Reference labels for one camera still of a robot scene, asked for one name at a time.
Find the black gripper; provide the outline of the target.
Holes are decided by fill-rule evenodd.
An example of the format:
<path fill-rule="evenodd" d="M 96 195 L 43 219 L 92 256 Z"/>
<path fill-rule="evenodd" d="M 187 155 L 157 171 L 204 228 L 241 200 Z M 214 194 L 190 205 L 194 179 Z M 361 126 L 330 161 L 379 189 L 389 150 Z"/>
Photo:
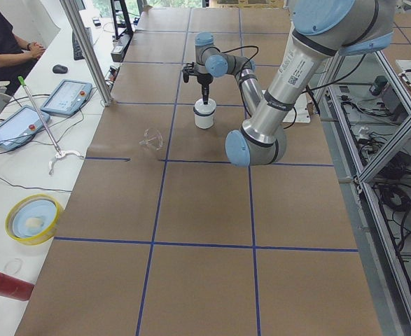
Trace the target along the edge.
<path fill-rule="evenodd" d="M 209 85 L 212 83 L 212 75 L 210 73 L 197 73 L 197 81 L 202 86 L 202 103 L 208 105 L 209 103 Z"/>

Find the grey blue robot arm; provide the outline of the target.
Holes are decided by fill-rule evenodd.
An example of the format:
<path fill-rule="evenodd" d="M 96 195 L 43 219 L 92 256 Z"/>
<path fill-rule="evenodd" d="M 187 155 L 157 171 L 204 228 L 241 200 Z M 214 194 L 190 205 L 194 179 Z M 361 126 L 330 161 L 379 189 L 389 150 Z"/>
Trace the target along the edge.
<path fill-rule="evenodd" d="M 234 76 L 251 115 L 226 137 L 229 161 L 248 167 L 279 160 L 286 152 L 281 124 L 322 61 L 386 48 L 393 36 L 395 7 L 395 1 L 298 1 L 291 42 L 266 90 L 261 89 L 249 59 L 221 52 L 209 32 L 198 34 L 193 74 L 209 80 Z"/>

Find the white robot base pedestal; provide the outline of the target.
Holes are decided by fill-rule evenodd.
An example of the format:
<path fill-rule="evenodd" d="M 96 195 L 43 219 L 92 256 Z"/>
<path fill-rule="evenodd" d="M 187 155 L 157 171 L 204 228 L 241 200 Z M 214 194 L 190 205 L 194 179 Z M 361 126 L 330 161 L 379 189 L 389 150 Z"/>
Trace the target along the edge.
<path fill-rule="evenodd" d="M 306 94 L 302 94 L 298 97 L 295 106 L 291 109 L 283 119 L 285 123 L 292 123 L 295 120 L 296 123 L 310 123 L 310 114 L 307 108 Z"/>

